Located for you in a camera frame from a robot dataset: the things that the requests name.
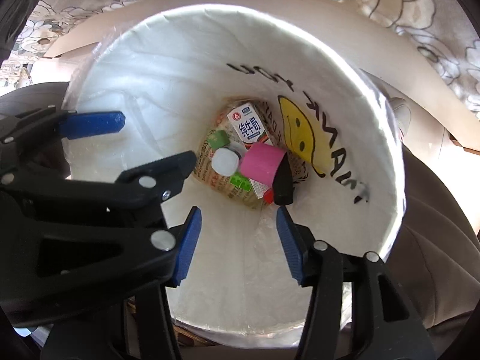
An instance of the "red object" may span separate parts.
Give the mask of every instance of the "red object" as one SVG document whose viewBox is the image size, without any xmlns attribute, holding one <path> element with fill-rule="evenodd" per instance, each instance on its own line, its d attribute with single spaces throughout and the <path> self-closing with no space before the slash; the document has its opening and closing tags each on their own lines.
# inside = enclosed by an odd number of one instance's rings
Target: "red object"
<svg viewBox="0 0 480 360">
<path fill-rule="evenodd" d="M 272 204 L 273 203 L 273 189 L 272 188 L 270 188 L 268 191 L 266 191 L 263 194 L 263 200 L 267 204 Z"/>
</svg>

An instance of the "green block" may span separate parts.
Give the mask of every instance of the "green block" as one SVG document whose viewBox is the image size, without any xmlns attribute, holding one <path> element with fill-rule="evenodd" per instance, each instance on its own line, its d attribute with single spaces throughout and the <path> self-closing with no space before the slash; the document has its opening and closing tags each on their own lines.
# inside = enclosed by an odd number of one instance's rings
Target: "green block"
<svg viewBox="0 0 480 360">
<path fill-rule="evenodd" d="M 207 137 L 207 142 L 213 150 L 220 149 L 230 143 L 230 138 L 224 130 L 217 130 Z"/>
<path fill-rule="evenodd" d="M 232 176 L 230 176 L 230 183 L 247 192 L 250 192 L 251 190 L 250 180 L 248 180 L 245 176 L 243 176 L 239 172 L 235 172 Z"/>
</svg>

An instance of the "yellow cartoon face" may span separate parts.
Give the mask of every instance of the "yellow cartoon face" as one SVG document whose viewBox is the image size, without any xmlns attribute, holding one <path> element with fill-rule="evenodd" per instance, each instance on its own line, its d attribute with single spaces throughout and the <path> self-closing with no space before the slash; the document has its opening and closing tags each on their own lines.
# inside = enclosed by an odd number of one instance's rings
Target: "yellow cartoon face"
<svg viewBox="0 0 480 360">
<path fill-rule="evenodd" d="M 320 177 L 325 177 L 322 169 L 328 169 L 331 162 L 330 150 L 325 136 L 315 139 L 314 129 L 302 110 L 290 99 L 279 96 L 282 111 L 286 146 L 304 161 L 313 166 Z"/>
<path fill-rule="evenodd" d="M 279 96 L 282 111 L 286 146 L 301 159 L 312 163 L 315 151 L 315 136 L 311 124 L 296 104 Z"/>
</svg>

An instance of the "pink cylinder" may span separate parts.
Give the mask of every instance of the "pink cylinder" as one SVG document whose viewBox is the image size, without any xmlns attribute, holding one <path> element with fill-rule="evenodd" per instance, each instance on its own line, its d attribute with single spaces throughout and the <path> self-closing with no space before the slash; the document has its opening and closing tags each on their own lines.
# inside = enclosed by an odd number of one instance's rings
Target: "pink cylinder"
<svg viewBox="0 0 480 360">
<path fill-rule="evenodd" d="M 240 173 L 269 187 L 286 151 L 265 143 L 254 143 L 240 164 Z"/>
</svg>

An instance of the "white floor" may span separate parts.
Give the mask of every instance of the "white floor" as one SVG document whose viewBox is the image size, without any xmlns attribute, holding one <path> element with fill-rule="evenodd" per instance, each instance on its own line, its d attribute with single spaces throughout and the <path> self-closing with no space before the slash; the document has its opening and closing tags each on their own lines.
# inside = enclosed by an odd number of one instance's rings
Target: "white floor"
<svg viewBox="0 0 480 360">
<path fill-rule="evenodd" d="M 33 82 L 68 81 L 79 61 L 91 52 L 87 46 L 61 58 L 40 59 L 33 66 Z M 402 93 L 383 83 L 391 96 L 402 97 L 409 103 L 412 120 L 405 145 L 445 183 L 465 212 L 474 231 L 480 229 L 480 155 L 455 146 L 448 131 L 426 110 Z"/>
</svg>

